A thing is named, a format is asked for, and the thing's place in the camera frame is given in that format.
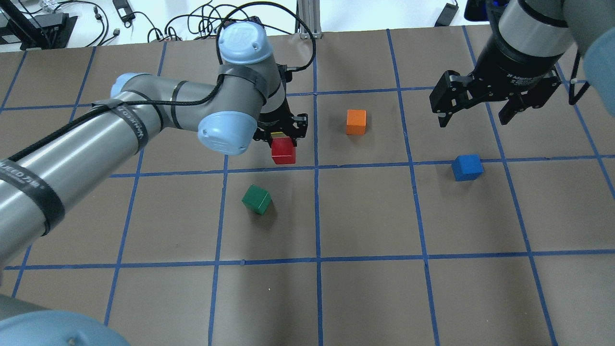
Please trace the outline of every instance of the light blue joint cap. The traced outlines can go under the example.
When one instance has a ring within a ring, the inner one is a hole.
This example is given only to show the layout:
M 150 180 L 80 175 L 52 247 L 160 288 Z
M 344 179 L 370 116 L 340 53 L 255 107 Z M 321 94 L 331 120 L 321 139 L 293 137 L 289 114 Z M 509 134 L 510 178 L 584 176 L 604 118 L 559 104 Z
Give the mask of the light blue joint cap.
M 130 346 L 122 336 L 93 318 L 56 310 L 23 313 L 0 321 L 0 344 Z
M 600 94 L 606 110 L 615 116 L 615 28 L 600 36 L 585 53 L 587 80 Z
M 222 31 L 218 45 L 222 58 L 237 65 L 261 62 L 273 54 L 265 29 L 252 22 L 229 25 Z
M 130 81 L 133 77 L 139 76 L 141 74 L 149 74 L 149 73 L 128 72 L 128 73 L 122 74 L 120 77 L 117 77 L 116 83 L 113 84 L 113 86 L 111 86 L 111 97 L 114 97 L 115 95 L 122 92 L 122 88 L 124 87 L 124 85 L 126 85 L 126 83 L 128 83 L 128 81 Z
M 207 148 L 227 155 L 243 154 L 256 132 L 256 120 L 238 111 L 221 111 L 199 123 L 199 140 Z

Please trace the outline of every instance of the green cube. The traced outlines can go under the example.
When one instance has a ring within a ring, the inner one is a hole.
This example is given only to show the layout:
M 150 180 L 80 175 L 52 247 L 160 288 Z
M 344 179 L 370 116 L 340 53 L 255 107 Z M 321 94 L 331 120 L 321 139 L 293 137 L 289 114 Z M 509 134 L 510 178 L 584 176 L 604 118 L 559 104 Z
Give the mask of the green cube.
M 271 203 L 271 196 L 266 190 L 256 185 L 251 185 L 241 201 L 246 207 L 248 207 L 249 210 L 257 213 L 258 215 L 263 215 L 267 210 L 269 203 Z

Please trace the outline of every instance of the black power adapter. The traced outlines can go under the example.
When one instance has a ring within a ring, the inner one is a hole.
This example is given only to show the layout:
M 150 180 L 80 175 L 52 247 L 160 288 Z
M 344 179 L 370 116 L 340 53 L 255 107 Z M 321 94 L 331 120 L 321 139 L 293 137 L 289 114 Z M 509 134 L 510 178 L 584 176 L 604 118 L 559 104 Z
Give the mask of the black power adapter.
M 446 4 L 446 6 L 444 6 L 444 9 L 442 10 L 442 13 L 438 17 L 438 20 L 435 21 L 434 26 L 451 25 L 451 22 L 453 21 L 453 18 L 457 14 L 458 10 L 459 10 L 459 6 L 452 5 L 452 4 Z

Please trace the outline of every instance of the block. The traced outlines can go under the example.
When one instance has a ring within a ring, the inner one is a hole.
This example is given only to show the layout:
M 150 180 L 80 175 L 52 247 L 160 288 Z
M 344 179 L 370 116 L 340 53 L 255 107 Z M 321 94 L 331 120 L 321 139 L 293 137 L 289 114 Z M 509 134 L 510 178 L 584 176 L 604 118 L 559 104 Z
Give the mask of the block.
M 483 172 L 483 164 L 476 154 L 457 156 L 453 162 L 453 173 L 458 182 L 476 180 Z
M 346 115 L 346 134 L 364 135 L 367 127 L 367 111 L 348 110 Z
M 296 162 L 295 146 L 290 137 L 273 138 L 271 158 L 276 164 L 293 164 Z
M 271 203 L 269 192 L 256 185 L 251 185 L 241 202 L 251 211 L 263 215 Z

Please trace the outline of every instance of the black band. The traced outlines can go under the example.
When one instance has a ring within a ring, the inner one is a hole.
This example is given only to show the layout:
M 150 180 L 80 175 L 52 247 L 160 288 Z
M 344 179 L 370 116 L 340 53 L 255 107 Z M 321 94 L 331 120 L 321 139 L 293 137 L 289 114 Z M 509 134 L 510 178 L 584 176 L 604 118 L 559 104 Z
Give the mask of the black band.
M 66 212 L 60 197 L 45 180 L 42 180 L 29 169 L 25 169 L 8 159 L 0 160 L 0 180 L 19 189 L 40 208 L 45 216 L 45 233 L 43 235 L 47 235 L 53 227 L 64 219 Z
M 148 130 L 145 128 L 145 124 L 143 124 L 141 118 L 139 118 L 137 114 L 124 103 L 113 107 L 111 111 L 118 117 L 122 118 L 126 124 L 130 126 L 139 142 L 137 153 L 141 151 L 141 149 L 143 149 L 149 141 Z
M 557 26 L 558 28 L 567 28 L 568 23 L 565 20 L 553 19 L 551 17 L 547 17 L 546 15 L 534 10 L 530 5 L 528 5 L 525 0 L 518 0 L 519 6 L 525 11 L 525 13 L 529 14 L 532 18 L 536 19 L 539 22 L 549 24 L 551 26 Z
M 151 101 L 152 99 L 145 95 L 144 93 L 140 92 L 140 91 L 136 91 L 136 90 L 132 90 L 132 89 L 127 89 L 127 90 L 123 90 L 126 92 L 131 92 L 133 94 L 137 94 L 140 97 L 143 97 L 145 100 L 147 101 Z M 158 113 L 158 119 L 160 119 L 160 132 L 162 132 L 162 130 L 164 130 L 164 118 L 162 117 L 162 112 L 160 111 L 160 108 L 158 108 L 157 105 L 154 106 L 154 109 L 156 110 L 156 113 Z
M 177 94 L 180 93 L 180 89 L 181 87 L 186 84 L 188 81 L 181 81 L 179 83 L 177 83 L 177 85 L 173 88 L 173 95 L 171 96 L 171 101 L 175 102 L 177 101 Z M 173 123 L 175 124 L 175 127 L 183 130 L 182 127 L 180 126 L 180 123 L 177 121 L 177 114 L 175 111 L 175 106 L 171 106 L 171 119 L 173 119 Z

